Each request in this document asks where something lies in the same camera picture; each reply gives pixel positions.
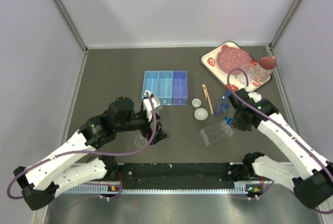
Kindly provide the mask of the clear acrylic test tube rack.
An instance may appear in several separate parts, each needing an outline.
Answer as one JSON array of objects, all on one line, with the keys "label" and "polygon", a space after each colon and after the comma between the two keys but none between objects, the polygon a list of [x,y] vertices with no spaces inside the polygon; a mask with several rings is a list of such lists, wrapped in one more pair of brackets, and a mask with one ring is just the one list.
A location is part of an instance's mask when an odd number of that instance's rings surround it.
[{"label": "clear acrylic test tube rack", "polygon": [[200,134],[206,146],[233,136],[234,131],[230,125],[227,125],[227,122],[228,121],[223,120],[200,130]]}]

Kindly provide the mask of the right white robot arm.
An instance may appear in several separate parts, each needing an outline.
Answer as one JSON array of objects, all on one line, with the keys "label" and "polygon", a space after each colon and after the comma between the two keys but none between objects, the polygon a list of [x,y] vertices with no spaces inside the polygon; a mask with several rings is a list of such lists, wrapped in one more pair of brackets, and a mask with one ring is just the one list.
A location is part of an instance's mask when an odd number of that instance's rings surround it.
[{"label": "right white robot arm", "polygon": [[240,131],[257,129],[291,162],[287,166],[260,152],[246,154],[242,171],[247,179],[275,181],[309,209],[332,197],[332,162],[312,149],[269,100],[247,88],[232,91],[228,99],[235,110],[232,127]]}]

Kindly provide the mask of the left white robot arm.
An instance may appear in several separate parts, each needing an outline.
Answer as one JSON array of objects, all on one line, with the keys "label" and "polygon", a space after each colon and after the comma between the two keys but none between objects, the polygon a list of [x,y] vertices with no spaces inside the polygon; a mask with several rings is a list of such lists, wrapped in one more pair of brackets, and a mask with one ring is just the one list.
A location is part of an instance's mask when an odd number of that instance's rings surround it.
[{"label": "left white robot arm", "polygon": [[140,131],[149,145],[168,138],[159,122],[162,104],[146,91],[139,112],[128,97],[119,97],[101,115],[87,120],[70,139],[35,165],[14,170],[21,198],[31,210],[50,204],[63,192],[93,180],[113,180],[118,174],[115,154],[99,152],[117,133]]}]

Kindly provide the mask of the clear glass dish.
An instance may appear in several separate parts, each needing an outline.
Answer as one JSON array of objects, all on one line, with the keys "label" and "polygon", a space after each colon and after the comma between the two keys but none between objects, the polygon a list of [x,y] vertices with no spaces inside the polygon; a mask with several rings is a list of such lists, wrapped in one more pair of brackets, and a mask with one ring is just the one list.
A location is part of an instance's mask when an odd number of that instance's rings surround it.
[{"label": "clear glass dish", "polygon": [[134,139],[134,144],[138,147],[141,148],[143,146],[145,146],[148,143],[148,140],[146,137],[144,137],[143,135],[139,134],[135,137]]}]

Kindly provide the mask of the purple drawer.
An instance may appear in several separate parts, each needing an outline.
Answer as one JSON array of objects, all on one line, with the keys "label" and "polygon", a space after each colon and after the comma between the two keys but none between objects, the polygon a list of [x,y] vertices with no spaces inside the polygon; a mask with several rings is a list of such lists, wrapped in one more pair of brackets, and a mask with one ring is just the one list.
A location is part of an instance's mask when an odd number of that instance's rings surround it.
[{"label": "purple drawer", "polygon": [[172,105],[187,105],[188,86],[187,71],[173,71]]}]

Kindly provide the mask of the light blue drawer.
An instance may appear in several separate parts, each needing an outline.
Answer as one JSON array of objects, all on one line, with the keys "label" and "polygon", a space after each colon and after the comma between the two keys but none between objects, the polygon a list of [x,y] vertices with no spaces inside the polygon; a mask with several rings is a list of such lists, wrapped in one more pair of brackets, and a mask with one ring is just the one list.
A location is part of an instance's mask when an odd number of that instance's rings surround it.
[{"label": "light blue drawer", "polygon": [[146,97],[145,91],[150,91],[154,96],[157,96],[158,77],[159,71],[145,71],[142,87],[142,98]]},{"label": "light blue drawer", "polygon": [[159,71],[158,94],[162,105],[172,105],[173,71]]}]

